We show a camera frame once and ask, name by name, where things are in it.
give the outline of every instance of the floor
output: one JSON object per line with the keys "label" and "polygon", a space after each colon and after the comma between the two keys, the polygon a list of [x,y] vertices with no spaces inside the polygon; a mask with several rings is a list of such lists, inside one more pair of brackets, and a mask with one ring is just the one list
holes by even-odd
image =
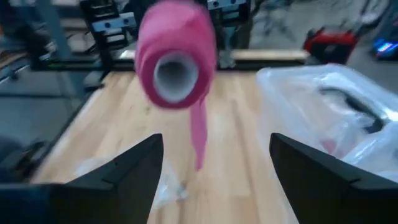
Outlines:
{"label": "floor", "polygon": [[[351,1],[352,4],[349,6],[330,6],[328,2],[328,0],[307,0],[306,3],[293,4],[288,12],[274,12],[277,20],[286,16],[285,23],[294,34],[294,38],[281,34],[277,28],[266,36],[264,32],[266,13],[261,10],[254,18],[250,48],[298,49],[309,29],[323,24],[340,23],[347,15],[355,17],[361,7],[361,1]],[[74,45],[74,48],[80,48],[82,43]],[[398,76],[396,75],[398,64],[376,62],[370,58],[367,51],[367,44],[361,44],[351,56],[349,66],[398,94]],[[0,94],[59,93],[60,78],[65,78],[65,74],[57,77],[53,73],[32,74],[27,70],[22,71],[20,75],[20,79],[16,82],[6,80],[0,83]],[[0,105],[2,105],[0,107],[0,134],[12,136],[24,144],[30,143],[35,138],[50,141],[57,135],[78,104],[77,100],[70,102],[0,98]]]}

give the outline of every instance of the concrete floor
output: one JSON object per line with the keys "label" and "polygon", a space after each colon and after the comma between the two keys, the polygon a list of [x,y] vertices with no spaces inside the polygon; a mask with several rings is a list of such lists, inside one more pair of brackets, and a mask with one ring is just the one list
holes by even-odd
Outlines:
{"label": "concrete floor", "polygon": [[[336,24],[350,15],[355,17],[361,6],[359,0],[344,8],[332,9],[327,0],[316,3],[294,4],[289,12],[276,12],[275,17],[286,16],[286,24],[292,29],[295,41],[291,41],[274,29],[269,36],[264,33],[264,10],[254,18],[250,48],[254,49],[299,49],[307,31],[323,24]],[[349,66],[357,69],[375,82],[398,94],[398,64],[376,62],[367,54],[368,47],[361,44],[349,60]],[[59,80],[53,73],[22,72],[20,80],[0,84],[0,93],[59,93]],[[76,108],[77,100],[29,100],[0,98],[0,134],[12,136],[25,144],[35,138],[51,140],[60,131]]]}

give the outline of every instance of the tape roll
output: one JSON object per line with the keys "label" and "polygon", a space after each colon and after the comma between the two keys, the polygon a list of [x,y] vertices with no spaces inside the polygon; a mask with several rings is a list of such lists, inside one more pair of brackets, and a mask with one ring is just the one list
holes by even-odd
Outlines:
{"label": "tape roll", "polygon": [[191,109],[197,169],[207,139],[205,96],[216,63],[215,33],[206,9],[193,2],[162,1],[146,12],[137,41],[136,71],[153,104]]}

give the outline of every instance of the pink tape roll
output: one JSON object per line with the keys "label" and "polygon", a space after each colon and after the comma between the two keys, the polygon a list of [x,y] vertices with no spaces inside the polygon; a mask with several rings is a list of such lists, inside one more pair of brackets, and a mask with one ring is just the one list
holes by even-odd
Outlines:
{"label": "pink tape roll", "polygon": [[137,42],[136,71],[153,104],[190,108],[197,169],[205,156],[205,96],[216,63],[215,34],[207,10],[192,2],[162,1],[146,12]]}

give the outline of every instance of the wooden table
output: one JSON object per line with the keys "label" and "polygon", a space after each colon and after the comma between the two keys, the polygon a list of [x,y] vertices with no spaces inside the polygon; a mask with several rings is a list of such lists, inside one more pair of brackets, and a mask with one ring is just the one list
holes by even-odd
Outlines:
{"label": "wooden table", "polygon": [[262,100],[255,73],[218,73],[206,100],[208,149],[194,171],[188,111],[152,105],[133,73],[113,73],[55,146],[34,182],[68,182],[153,133],[188,191],[185,200],[151,213],[148,223],[297,223],[269,160],[269,133],[259,133]]}

